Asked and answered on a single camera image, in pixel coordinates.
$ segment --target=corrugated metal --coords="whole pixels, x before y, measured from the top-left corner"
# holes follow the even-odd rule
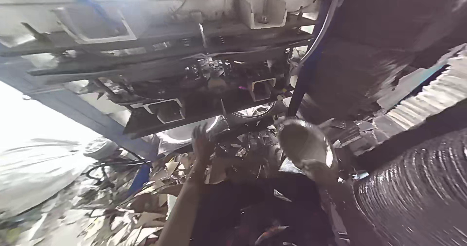
[[[416,96],[403,100],[385,116],[410,129],[423,123],[429,116],[455,105],[467,98],[467,49],[466,45],[456,57],[448,60],[449,67],[436,80],[422,88]]]

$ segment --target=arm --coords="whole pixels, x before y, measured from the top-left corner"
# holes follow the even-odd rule
[[[214,146],[206,136],[206,127],[193,130],[191,138],[196,160],[183,184],[157,246],[186,246],[190,243],[196,211],[201,200],[205,170]]]

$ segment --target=aluminum foil duct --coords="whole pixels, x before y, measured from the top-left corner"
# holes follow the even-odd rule
[[[334,150],[318,126],[288,118],[278,124],[278,132],[287,157],[309,178],[320,181],[337,171]]]
[[[467,245],[467,128],[408,150],[355,190],[393,246]]]

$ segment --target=shiny metal piece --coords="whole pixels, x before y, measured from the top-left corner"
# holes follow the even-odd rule
[[[278,124],[278,138],[287,157],[309,178],[318,181],[337,171],[333,148],[318,126],[288,118]]]

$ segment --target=person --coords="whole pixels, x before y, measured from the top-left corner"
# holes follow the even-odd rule
[[[272,178],[239,182],[226,172],[226,180],[205,184],[214,151],[205,127],[193,131],[192,145],[196,160],[158,246],[327,246],[333,240],[314,181],[278,172]]]

